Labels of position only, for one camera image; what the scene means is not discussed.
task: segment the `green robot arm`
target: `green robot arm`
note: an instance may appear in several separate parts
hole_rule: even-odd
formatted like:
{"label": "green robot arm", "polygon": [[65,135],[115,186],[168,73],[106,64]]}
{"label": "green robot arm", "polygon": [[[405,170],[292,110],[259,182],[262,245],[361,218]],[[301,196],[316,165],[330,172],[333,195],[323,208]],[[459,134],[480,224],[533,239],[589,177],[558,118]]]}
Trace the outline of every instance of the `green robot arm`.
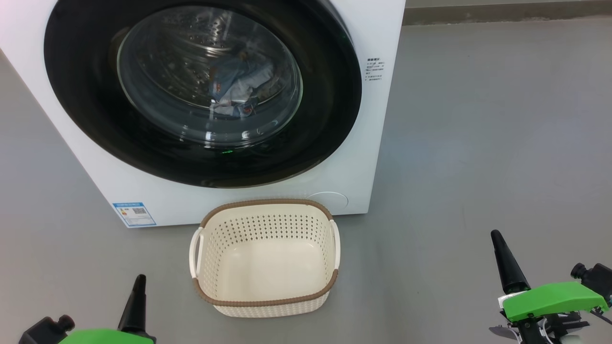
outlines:
{"label": "green robot arm", "polygon": [[608,311],[603,297],[578,282],[551,283],[539,286],[504,301],[506,318],[512,322],[547,314],[590,312],[600,307]]}
{"label": "green robot arm", "polygon": [[74,331],[74,321],[62,315],[56,323],[46,317],[23,333],[19,344],[155,344],[155,337],[145,332],[146,277],[139,275],[127,300],[117,330],[89,329]]}

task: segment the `glass door window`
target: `glass door window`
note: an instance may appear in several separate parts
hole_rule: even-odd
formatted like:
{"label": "glass door window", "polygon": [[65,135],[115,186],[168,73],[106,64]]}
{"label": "glass door window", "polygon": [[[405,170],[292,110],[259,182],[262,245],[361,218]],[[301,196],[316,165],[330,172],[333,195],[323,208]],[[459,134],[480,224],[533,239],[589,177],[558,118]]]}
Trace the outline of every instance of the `glass door window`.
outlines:
{"label": "glass door window", "polygon": [[255,21],[173,7],[135,25],[116,58],[121,87],[152,123],[210,148],[243,148],[281,130],[302,96],[297,62]]}

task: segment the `round button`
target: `round button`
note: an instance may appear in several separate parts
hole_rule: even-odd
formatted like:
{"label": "round button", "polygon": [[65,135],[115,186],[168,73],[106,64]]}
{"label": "round button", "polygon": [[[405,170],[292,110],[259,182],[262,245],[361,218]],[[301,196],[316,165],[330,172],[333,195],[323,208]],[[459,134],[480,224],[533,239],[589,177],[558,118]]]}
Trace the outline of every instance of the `round button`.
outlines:
{"label": "round button", "polygon": [[331,191],[313,193],[307,199],[323,204],[332,214],[340,212],[348,205],[348,198],[346,196]]}

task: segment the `washing machine door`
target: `washing machine door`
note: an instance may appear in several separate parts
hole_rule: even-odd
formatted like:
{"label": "washing machine door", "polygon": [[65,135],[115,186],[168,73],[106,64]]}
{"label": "washing machine door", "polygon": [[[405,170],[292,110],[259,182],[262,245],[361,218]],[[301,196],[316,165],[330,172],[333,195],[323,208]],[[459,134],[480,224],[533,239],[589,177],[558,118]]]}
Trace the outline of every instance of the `washing machine door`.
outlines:
{"label": "washing machine door", "polygon": [[59,0],[44,53],[90,139],[185,184],[297,175],[341,145],[359,111],[359,64],[328,2]]}

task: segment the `basket handle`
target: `basket handle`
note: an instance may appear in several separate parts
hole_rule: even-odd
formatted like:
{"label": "basket handle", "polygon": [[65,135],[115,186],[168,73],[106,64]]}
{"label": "basket handle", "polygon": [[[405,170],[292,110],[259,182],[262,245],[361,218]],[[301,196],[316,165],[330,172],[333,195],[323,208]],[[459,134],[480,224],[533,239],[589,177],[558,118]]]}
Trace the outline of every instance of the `basket handle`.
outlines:
{"label": "basket handle", "polygon": [[203,227],[198,228],[197,231],[195,231],[195,233],[193,234],[192,237],[192,241],[191,244],[189,245],[189,272],[191,272],[192,278],[196,279],[198,278],[198,275],[196,273],[195,267],[196,267],[196,262],[195,262],[195,244],[198,242],[198,238],[200,239],[200,244],[202,244],[202,240],[204,239],[204,236],[202,235],[202,231],[204,230]]}
{"label": "basket handle", "polygon": [[334,269],[338,269],[340,267],[340,232],[338,231],[338,225],[336,225],[336,221],[329,220],[329,223],[332,224],[332,237],[334,238],[335,244],[335,263]]}

